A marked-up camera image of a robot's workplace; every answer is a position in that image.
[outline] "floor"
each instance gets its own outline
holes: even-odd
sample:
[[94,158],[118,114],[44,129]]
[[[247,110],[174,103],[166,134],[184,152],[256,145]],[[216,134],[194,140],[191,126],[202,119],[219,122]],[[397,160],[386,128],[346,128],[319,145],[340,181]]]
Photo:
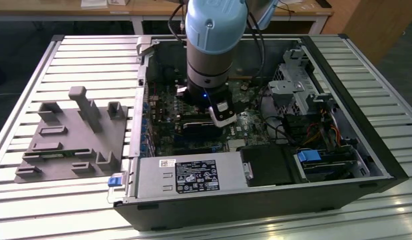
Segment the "floor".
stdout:
[[[162,29],[148,26],[152,31]],[[134,34],[130,22],[0,22],[0,130],[54,35]],[[412,23],[378,69],[412,105]]]

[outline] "wooden desk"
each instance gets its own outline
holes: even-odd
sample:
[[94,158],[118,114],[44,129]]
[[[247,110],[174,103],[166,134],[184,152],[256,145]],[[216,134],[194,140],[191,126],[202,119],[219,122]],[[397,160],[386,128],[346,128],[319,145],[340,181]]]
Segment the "wooden desk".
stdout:
[[[144,34],[143,21],[167,21],[178,4],[166,0],[131,0],[127,6],[110,5],[104,9],[83,10],[82,0],[0,0],[0,21],[132,21],[138,35]],[[315,0],[276,8],[272,21],[312,22],[310,33],[319,34],[331,8],[322,8]],[[182,12],[175,20],[182,19]]]
[[[167,21],[176,7],[176,3],[166,0],[135,0],[132,10],[132,14],[136,16],[134,22],[135,33],[144,33],[143,21]],[[316,0],[306,0],[300,4],[290,4],[288,9],[295,11],[291,14],[284,9],[276,8],[271,21],[312,22],[310,31],[304,32],[306,34],[320,34],[327,19],[334,14],[334,10],[331,8],[322,8]],[[174,19],[182,20],[182,11],[179,11]]]

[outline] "blue latch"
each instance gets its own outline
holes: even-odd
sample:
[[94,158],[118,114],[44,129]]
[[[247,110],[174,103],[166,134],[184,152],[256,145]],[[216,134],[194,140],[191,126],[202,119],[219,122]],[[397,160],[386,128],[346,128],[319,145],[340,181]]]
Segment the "blue latch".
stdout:
[[318,150],[303,150],[298,153],[298,158],[300,162],[304,161],[320,161],[320,153]]
[[122,176],[112,176],[108,179],[108,187],[120,187],[122,186]]

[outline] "power supply label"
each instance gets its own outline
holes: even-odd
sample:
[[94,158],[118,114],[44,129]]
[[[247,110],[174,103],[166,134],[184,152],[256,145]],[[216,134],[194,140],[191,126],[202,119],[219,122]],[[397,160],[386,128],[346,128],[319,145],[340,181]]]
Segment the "power supply label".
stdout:
[[176,192],[179,194],[220,190],[215,160],[178,162],[175,173]]

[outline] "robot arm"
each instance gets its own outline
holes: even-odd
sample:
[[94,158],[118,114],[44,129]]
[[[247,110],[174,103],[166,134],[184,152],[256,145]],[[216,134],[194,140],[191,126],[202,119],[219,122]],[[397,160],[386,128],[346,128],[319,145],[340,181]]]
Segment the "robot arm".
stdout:
[[208,108],[218,127],[236,121],[232,93],[227,80],[234,62],[234,50],[247,28],[248,11],[259,28],[268,26],[278,0],[191,0],[187,31],[186,100]]

